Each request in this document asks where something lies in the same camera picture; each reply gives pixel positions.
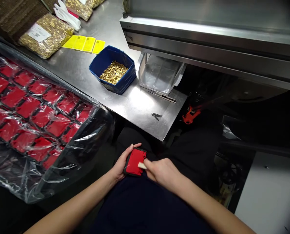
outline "person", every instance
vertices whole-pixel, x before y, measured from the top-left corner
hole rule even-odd
[[[197,122],[195,130],[182,134],[159,157],[141,134],[124,128],[117,139],[120,156],[114,166],[25,234],[72,233],[103,198],[89,233],[255,233],[202,190],[213,166],[222,126],[206,114]],[[147,151],[147,169],[141,177],[123,173],[133,147]]]

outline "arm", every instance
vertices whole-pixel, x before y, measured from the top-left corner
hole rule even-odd
[[[173,192],[196,210],[219,234],[255,234],[233,213],[181,174],[170,159],[145,159],[147,176]]]
[[[65,202],[24,234],[67,234],[71,233],[82,219],[106,196],[115,184],[124,178],[126,159],[133,150],[130,145],[119,157],[114,167],[97,181]]]

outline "dark pants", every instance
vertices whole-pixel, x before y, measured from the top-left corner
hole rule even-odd
[[[213,159],[222,136],[223,127],[210,112],[204,112],[196,119],[194,130],[186,132],[163,154],[156,156],[148,141],[136,130],[124,128],[117,140],[118,156],[132,143],[142,143],[147,158],[156,161],[169,158],[177,169],[196,185],[203,188],[213,166]]]

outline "white glove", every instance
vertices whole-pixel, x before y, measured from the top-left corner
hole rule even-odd
[[[68,12],[66,5],[61,0],[58,0],[58,3],[60,6],[54,4],[56,16],[61,20],[66,21],[76,31],[79,31],[81,28],[81,21]]]

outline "right hand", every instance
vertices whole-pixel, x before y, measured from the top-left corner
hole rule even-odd
[[[164,158],[154,162],[145,159],[144,164],[147,167],[146,172],[149,179],[173,193],[178,192],[185,176],[179,172],[170,159]]]

